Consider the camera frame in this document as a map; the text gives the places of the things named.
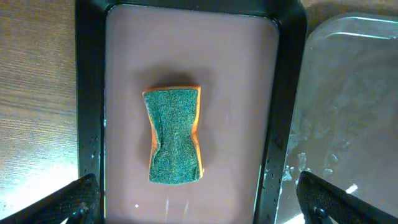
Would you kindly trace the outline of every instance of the black tray edge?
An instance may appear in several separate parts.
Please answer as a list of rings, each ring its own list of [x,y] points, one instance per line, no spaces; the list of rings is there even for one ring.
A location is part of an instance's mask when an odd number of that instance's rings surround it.
[[[305,9],[296,0],[76,0],[76,85],[79,176],[98,177],[104,223],[104,66],[106,16],[117,4],[141,4],[267,17],[279,29],[279,46],[253,223],[274,223],[307,34]]]

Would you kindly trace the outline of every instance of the sponge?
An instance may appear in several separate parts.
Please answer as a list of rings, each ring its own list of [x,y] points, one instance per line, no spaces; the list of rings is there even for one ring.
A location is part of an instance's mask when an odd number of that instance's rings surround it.
[[[200,86],[150,88],[143,96],[152,127],[149,181],[198,181],[203,176],[197,138]]]

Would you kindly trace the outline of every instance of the black container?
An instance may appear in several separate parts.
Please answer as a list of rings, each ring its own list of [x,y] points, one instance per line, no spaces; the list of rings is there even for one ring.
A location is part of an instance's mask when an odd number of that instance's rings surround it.
[[[99,179],[102,197],[96,223],[104,222],[105,23],[109,10],[117,4],[244,14],[266,17],[277,24],[279,46],[260,177],[265,170],[272,175],[259,178],[253,220],[274,223],[307,32],[302,5],[294,0],[76,1],[79,176],[93,173]],[[91,159],[95,152],[101,156],[99,163]]]

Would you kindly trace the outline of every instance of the scrubbing pad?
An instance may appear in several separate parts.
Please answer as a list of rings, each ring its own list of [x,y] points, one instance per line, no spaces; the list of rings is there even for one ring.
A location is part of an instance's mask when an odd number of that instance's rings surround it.
[[[151,88],[143,95],[152,126],[149,181],[198,181],[203,176],[197,138],[200,86]]]

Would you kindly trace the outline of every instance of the wooden surface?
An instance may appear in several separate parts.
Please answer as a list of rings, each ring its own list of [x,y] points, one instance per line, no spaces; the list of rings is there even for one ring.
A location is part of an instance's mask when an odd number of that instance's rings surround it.
[[[0,1],[0,219],[77,178],[74,2]],[[396,0],[303,0],[309,30]]]

